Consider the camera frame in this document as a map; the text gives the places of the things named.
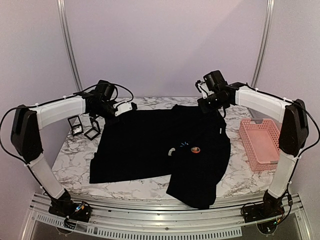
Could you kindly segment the black t-shirt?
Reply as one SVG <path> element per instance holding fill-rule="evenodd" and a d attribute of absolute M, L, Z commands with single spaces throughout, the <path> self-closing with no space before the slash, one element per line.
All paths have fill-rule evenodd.
<path fill-rule="evenodd" d="M 219 111 L 203 113 L 198 106 L 175 105 L 119 117 L 121 122 L 104 125 L 90 162 L 91 184 L 169 176 L 168 195 L 200 210 L 214 204 L 231 155 Z M 192 147 L 199 147 L 200 153 L 193 153 Z M 168 156 L 171 148 L 175 152 Z"/>

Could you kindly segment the round orange white brooch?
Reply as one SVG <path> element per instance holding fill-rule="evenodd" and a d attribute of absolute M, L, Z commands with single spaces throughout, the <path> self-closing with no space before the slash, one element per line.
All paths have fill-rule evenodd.
<path fill-rule="evenodd" d="M 192 153 L 195 153 L 195 154 L 198 154 L 201 151 L 201 149 L 199 147 L 196 147 L 196 146 L 192 147 L 190 150 L 191 150 Z"/>

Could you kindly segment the yellow brooch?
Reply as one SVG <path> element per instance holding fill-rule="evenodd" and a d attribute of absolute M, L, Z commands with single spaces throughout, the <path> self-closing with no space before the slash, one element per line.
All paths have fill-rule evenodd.
<path fill-rule="evenodd" d="M 173 156 L 175 153 L 176 149 L 173 147 L 168 151 L 168 156 Z"/>

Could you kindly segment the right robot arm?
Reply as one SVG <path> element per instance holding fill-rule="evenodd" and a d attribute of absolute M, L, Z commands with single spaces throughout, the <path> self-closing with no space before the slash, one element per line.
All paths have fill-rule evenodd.
<path fill-rule="evenodd" d="M 195 87 L 202 95 L 198 104 L 205 112 L 241 106 L 267 116 L 261 123 L 242 119 L 239 135 L 252 171 L 275 170 L 265 202 L 258 208 L 262 218 L 269 218 L 278 210 L 276 200 L 285 195 L 298 160 L 308 150 L 305 143 L 312 117 L 305 103 L 260 91 L 246 83 L 229 84 L 219 70 L 196 81 Z"/>

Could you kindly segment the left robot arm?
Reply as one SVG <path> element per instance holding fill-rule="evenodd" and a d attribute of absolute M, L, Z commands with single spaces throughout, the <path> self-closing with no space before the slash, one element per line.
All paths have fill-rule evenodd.
<path fill-rule="evenodd" d="M 58 137 L 61 141 L 72 129 L 67 121 L 82 115 L 92 119 L 101 117 L 115 119 L 136 110 L 134 94 L 125 86 L 107 80 L 99 80 L 83 90 L 57 99 L 34 105 L 18 105 L 8 109 L 0 122 L 13 116 L 9 140 L 15 152 L 9 151 L 4 143 L 1 149 L 10 157 L 22 162 L 44 192 L 55 202 L 55 209 L 63 216 L 74 213 L 74 205 L 62 198 L 65 188 L 52 171 L 53 162 L 46 159 L 45 149 L 53 143 L 49 133 L 62 127 Z"/>

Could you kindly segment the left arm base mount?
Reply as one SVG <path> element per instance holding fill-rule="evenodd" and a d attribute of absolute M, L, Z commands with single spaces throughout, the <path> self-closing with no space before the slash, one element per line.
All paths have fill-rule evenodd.
<path fill-rule="evenodd" d="M 48 212 L 52 215 L 88 223 L 92 214 L 92 207 L 86 201 L 74 201 L 68 192 L 64 192 L 59 198 L 49 195 L 51 204 Z"/>

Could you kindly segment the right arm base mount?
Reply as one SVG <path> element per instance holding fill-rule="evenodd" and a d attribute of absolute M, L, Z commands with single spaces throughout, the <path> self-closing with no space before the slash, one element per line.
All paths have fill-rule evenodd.
<path fill-rule="evenodd" d="M 289 210 L 287 213 L 285 213 L 282 202 L 284 197 L 287 197 L 287 203 L 289 206 Z M 289 216 L 292 210 L 292 206 L 293 198 L 288 190 L 286 190 L 284 194 L 278 198 L 271 196 L 268 191 L 266 191 L 263 195 L 262 203 L 246 203 L 242 206 L 240 214 L 243 216 L 246 223 L 280 216 L 279 219 L 276 219 L 273 222 L 273 225 L 276 226 L 282 223 Z"/>

